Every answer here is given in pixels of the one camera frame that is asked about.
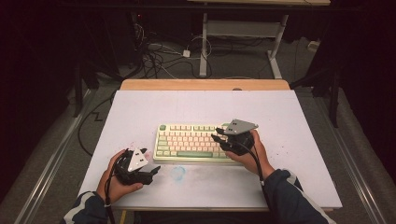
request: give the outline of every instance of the wrist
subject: wrist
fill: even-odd
[[[98,197],[99,199],[101,199],[101,201],[102,201],[103,204],[106,204],[106,196],[105,196],[104,193],[102,194],[100,191],[93,191],[92,193],[93,193],[94,195],[96,195],[96,197]]]
[[[274,167],[270,163],[262,164],[262,177],[264,180],[274,172]]]

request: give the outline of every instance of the cable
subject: cable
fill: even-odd
[[[150,44],[150,45],[161,46],[158,50],[154,50],[154,51],[159,51],[159,50],[162,49],[162,48],[166,48],[166,49],[171,49],[172,51],[171,51],[171,52],[161,51],[161,53],[173,53],[173,54],[178,54],[178,55],[180,55],[180,56],[182,55],[181,53],[177,52],[175,49],[172,49],[172,48],[170,48],[170,47],[167,47],[167,46],[165,46],[165,45],[163,45],[163,44],[161,44],[161,45],[159,45],[159,44]]]
[[[111,167],[110,174],[108,175],[108,179],[107,179],[107,181],[106,181],[106,183],[105,183],[105,195],[106,195],[105,208],[106,208],[106,210],[107,210],[108,217],[109,217],[110,222],[111,222],[112,224],[115,224],[116,221],[115,221],[115,219],[114,219],[113,210],[111,209],[111,199],[110,199],[110,196],[109,196],[109,193],[110,193],[110,185],[111,185],[111,178],[112,178],[113,176],[115,176],[115,175],[113,175],[113,174],[114,174],[114,170],[116,169],[117,163],[120,161],[120,159],[124,156],[124,154],[125,154],[127,151],[128,151],[128,148],[125,150],[124,153],[122,153],[121,155],[119,155],[119,156],[117,157],[116,161],[114,161],[113,166]]]
[[[189,62],[178,62],[178,63],[174,63],[174,64],[172,64],[172,65],[169,65],[169,66],[165,67],[164,69],[170,68],[170,67],[172,67],[172,66],[174,66],[174,65],[176,65],[176,64],[179,64],[179,63],[188,63],[188,64],[191,66],[191,73],[192,73],[192,76],[193,76],[193,77],[197,77],[197,76],[194,74],[194,69],[193,69],[192,63],[189,63]]]
[[[265,39],[266,39],[266,38],[254,38],[253,42],[250,43],[250,44],[237,43],[237,44],[243,45],[243,47],[239,47],[239,48],[234,47],[234,46],[233,46],[233,42],[240,42],[240,41],[246,41],[246,40],[230,40],[230,39],[227,39],[227,40],[229,41],[230,45],[231,45],[231,49],[230,49],[229,52],[227,52],[226,54],[221,55],[221,56],[225,56],[225,55],[228,55],[228,54],[232,53],[234,49],[243,49],[243,48],[247,48],[247,47],[256,47],[256,46],[259,46],[259,45],[263,42],[263,40],[265,40]],[[214,49],[214,48],[213,48],[213,45],[210,44],[210,42],[209,42],[208,40],[206,40],[206,41],[209,43],[209,46],[210,46],[210,53],[213,54],[213,49]],[[203,56],[204,60],[206,60],[206,63],[208,64],[209,69],[210,69],[210,75],[207,76],[206,78],[211,77],[211,76],[212,76],[212,71],[211,71],[212,69],[211,69],[211,65],[210,65],[209,61],[207,60],[207,56],[205,57],[202,53],[201,53],[201,55]],[[267,67],[267,66],[270,64],[270,62],[267,63],[262,69],[264,69],[265,67]],[[261,77],[260,77],[260,71],[261,71],[262,69],[260,69],[260,70],[258,71],[259,79],[261,78]]]
[[[130,72],[128,75],[126,75],[126,76],[124,77],[124,79],[131,78],[131,77],[136,76],[137,74],[139,74],[139,72],[142,70],[142,68],[143,68],[143,64],[140,63],[140,64],[136,67],[136,69],[135,69],[134,71]]]
[[[306,1],[306,0],[304,0],[307,4],[309,4],[309,6],[311,6],[311,15],[313,15],[314,14],[314,6],[312,5],[312,3],[310,3],[310,2],[308,2],[308,1]]]
[[[178,79],[177,77],[175,77],[175,76],[173,76],[170,72],[168,72],[166,69],[167,68],[170,68],[170,67],[172,67],[172,66],[174,66],[174,65],[176,65],[176,64],[178,64],[178,63],[174,63],[174,64],[172,64],[172,65],[170,65],[170,66],[167,66],[167,67],[163,67],[162,65],[160,65],[159,63],[156,63],[155,64],[155,67],[159,67],[160,69],[162,69],[163,71],[165,71],[170,77],[172,77],[172,78],[174,78],[174,79]]]
[[[181,59],[186,59],[186,58],[185,57],[179,57],[179,58],[176,58],[176,59],[173,59],[171,61],[164,62],[164,63],[172,63],[172,62],[175,62],[175,61],[178,61],[178,60],[181,60]]]
[[[160,60],[158,60],[157,58],[154,58],[151,54],[146,54],[146,58],[143,58],[143,61],[144,61],[144,63],[145,63],[145,66],[144,66],[144,68],[145,68],[145,75],[144,75],[144,77],[145,78],[150,78],[150,77],[156,77],[156,78],[158,78],[158,72],[157,72],[157,68],[160,68],[161,69],[161,61]],[[146,65],[146,62],[151,62],[151,66],[147,66]],[[149,71],[151,71],[152,69],[154,69],[154,75],[152,75],[152,76],[149,76]]]
[[[101,102],[99,105],[97,105],[93,110],[91,110],[90,113],[88,113],[88,115],[82,120],[82,122],[78,126],[78,142],[79,142],[79,145],[84,150],[84,152],[87,153],[90,157],[92,156],[92,153],[90,151],[88,151],[87,148],[84,147],[84,144],[82,143],[82,139],[81,139],[81,136],[80,136],[82,125],[85,123],[85,121],[87,120],[88,116],[91,115],[93,113],[93,111],[95,111],[99,106],[103,105],[107,101],[110,101],[110,103],[113,104],[113,98],[114,98],[114,95],[115,95],[116,91],[117,90],[113,91],[109,98],[105,99],[103,102]]]
[[[205,40],[206,43],[209,44],[209,52],[206,54],[206,57],[207,57],[207,56],[209,56],[210,53],[212,52],[212,45],[210,44],[209,40],[207,40],[206,38],[203,38],[203,37],[201,37],[201,36],[198,35],[198,36],[196,36],[195,38],[193,38],[193,39],[190,41],[190,43],[192,44],[192,41],[194,41],[194,40],[196,40],[196,39],[199,39],[199,38]]]
[[[221,79],[256,79],[256,78],[253,78],[253,77],[224,77],[224,78],[221,78]]]
[[[149,49],[149,46],[150,45],[154,45],[154,46],[161,46],[160,48],[158,48],[158,49]],[[152,44],[152,43],[148,43],[148,50],[151,50],[151,51],[160,51],[160,49],[162,49],[163,48],[163,43],[161,43],[161,44]]]
[[[140,46],[143,44],[143,39],[145,38],[145,30],[143,29],[143,27],[137,23],[135,23],[134,25],[136,25],[137,27],[139,27],[139,33],[137,34],[137,39],[139,39],[139,36],[142,35],[142,38],[140,38],[140,44],[139,46],[137,46],[138,48],[140,48]]]
[[[261,77],[260,77],[260,71],[262,71],[262,70],[264,70],[266,67],[268,67],[268,65],[271,64],[271,61],[272,61],[274,58],[269,59],[269,62],[268,62],[265,66],[263,66],[263,67],[257,72],[257,73],[259,74],[259,79],[261,79]]]
[[[266,39],[266,38],[261,38],[261,37],[255,37],[251,43],[245,44],[243,42],[250,41],[251,38],[250,39],[232,39],[232,38],[223,39],[223,38],[218,38],[218,37],[213,36],[213,35],[209,35],[208,38],[209,37],[213,38],[213,40],[210,40],[211,43],[212,43],[211,44],[212,49],[215,49],[215,48],[227,48],[227,47],[230,48],[228,50],[228,52],[223,53],[223,54],[214,54],[214,50],[212,50],[212,55],[217,56],[217,57],[227,56],[227,55],[231,54],[234,49],[244,49],[244,48],[247,48],[247,47],[257,47]],[[226,42],[230,46],[222,46],[222,45],[213,44],[213,42],[215,42],[216,40],[218,40],[220,42]]]
[[[251,155],[251,157],[253,157],[253,160],[256,162],[256,165],[257,165],[257,171],[258,171],[258,175],[259,175],[260,182],[261,182],[261,184],[262,184],[262,186],[263,186],[264,177],[263,177],[263,175],[262,175],[262,166],[260,165],[259,154],[257,153],[256,147],[253,145],[254,150],[256,151],[257,157],[256,157],[256,156],[253,154],[253,152],[251,152],[251,150],[248,149],[245,145],[243,145],[243,144],[241,144],[241,143],[239,143],[239,142],[235,142],[235,143],[236,143],[237,145],[239,145],[240,147],[244,148],[244,149]]]

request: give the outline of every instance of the hand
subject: hand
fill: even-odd
[[[104,202],[106,202],[106,195],[105,195],[105,184],[106,181],[108,180],[108,176],[110,175],[111,168],[113,167],[114,162],[116,159],[124,153],[125,149],[117,153],[115,156],[113,156],[110,160],[110,163],[108,164],[107,170],[103,172],[102,178],[99,181],[98,188],[96,192],[100,195],[100,197],[103,199]],[[111,177],[111,183],[110,183],[110,188],[109,188],[109,197],[110,197],[110,202],[114,203],[118,201],[122,196],[128,193],[132,193],[134,191],[137,191],[139,189],[143,188],[143,184],[141,183],[136,183],[132,184],[129,186],[122,185],[120,181],[115,177]]]
[[[254,139],[254,147],[251,149],[251,152],[253,154],[259,155],[258,159],[260,161],[260,165],[262,167],[262,176],[264,179],[270,175],[275,169],[271,166],[270,162],[268,161],[267,158],[267,153],[265,151],[265,147],[262,144],[262,141],[260,140],[259,134],[257,133],[256,130],[250,131],[251,135],[253,136]],[[225,154],[230,157],[233,161],[239,161],[242,164],[244,164],[245,168],[249,170],[251,173],[258,175],[259,171],[257,169],[257,164],[254,161],[253,157],[250,155],[250,153],[247,153],[242,156],[238,156],[231,151],[226,151]]]

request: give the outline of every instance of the stain on paper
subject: stain on paper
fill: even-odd
[[[146,160],[148,160],[148,162],[152,162],[152,152],[151,151],[147,150],[144,155],[145,155]]]
[[[181,181],[184,178],[184,174],[186,174],[186,169],[182,166],[177,166],[172,169],[171,171],[171,177],[175,181]]]

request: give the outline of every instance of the table leg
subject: table leg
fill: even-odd
[[[282,22],[279,24],[279,27],[276,32],[274,48],[273,48],[273,50],[267,51],[268,60],[269,60],[269,63],[271,64],[274,78],[282,78],[282,76],[280,75],[279,66],[277,65],[277,62],[276,62],[276,53],[277,53],[277,50],[279,49],[280,42],[282,41],[282,35],[283,35],[283,32],[285,31],[286,22],[288,21],[288,17],[289,17],[289,15],[283,16]]]
[[[206,38],[207,38],[207,13],[204,13],[203,19],[203,29],[202,29],[202,52],[201,52],[201,62],[199,66],[199,77],[206,77],[206,60],[207,60],[207,48],[206,48]]]

